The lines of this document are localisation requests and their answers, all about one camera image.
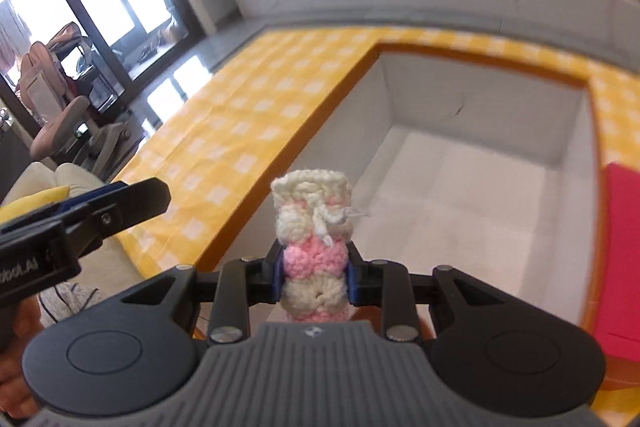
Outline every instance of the red object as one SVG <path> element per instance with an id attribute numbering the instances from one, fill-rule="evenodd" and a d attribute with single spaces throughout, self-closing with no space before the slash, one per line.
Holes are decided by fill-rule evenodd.
<path id="1" fill-rule="evenodd" d="M 640 362 L 640 172 L 605 168 L 607 238 L 594 337 L 610 357 Z"/>

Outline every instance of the hanging clothes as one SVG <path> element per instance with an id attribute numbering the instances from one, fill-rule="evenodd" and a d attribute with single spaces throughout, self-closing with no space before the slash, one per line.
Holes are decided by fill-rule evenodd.
<path id="1" fill-rule="evenodd" d="M 0 2 L 0 72 L 7 73 L 15 64 L 15 59 L 29 51 L 31 32 L 16 13 L 11 0 Z"/>

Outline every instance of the crochet item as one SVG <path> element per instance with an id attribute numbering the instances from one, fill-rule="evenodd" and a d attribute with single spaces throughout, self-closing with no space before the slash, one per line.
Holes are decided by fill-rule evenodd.
<path id="1" fill-rule="evenodd" d="M 345 321 L 351 185 L 341 172 L 294 171 L 271 183 L 283 253 L 282 307 L 295 322 Z"/>

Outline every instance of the yellow checkered tablecloth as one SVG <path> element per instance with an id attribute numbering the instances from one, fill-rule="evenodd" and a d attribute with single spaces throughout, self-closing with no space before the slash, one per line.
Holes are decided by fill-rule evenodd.
<path id="1" fill-rule="evenodd" d="M 629 71 L 537 44 L 436 28 L 269 31 L 215 73 L 118 176 L 127 183 L 156 176 L 172 193 L 164 216 L 120 234 L 140 273 L 151 277 L 206 255 L 301 126 L 385 44 L 456 50 L 570 75 L 591 90 L 601 164 L 640 169 L 640 82 Z M 610 425 L 625 425 L 640 413 L 640 389 L 600 393 L 594 408 Z"/>

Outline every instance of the human hand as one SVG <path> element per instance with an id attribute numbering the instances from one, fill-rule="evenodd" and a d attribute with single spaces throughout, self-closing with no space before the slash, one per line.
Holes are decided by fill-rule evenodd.
<path id="1" fill-rule="evenodd" d="M 15 338 L 0 353 L 0 410 L 15 419 L 29 418 L 38 412 L 38 407 L 22 375 L 22 354 L 30 340 L 44 329 L 36 296 L 20 303 L 13 327 Z"/>

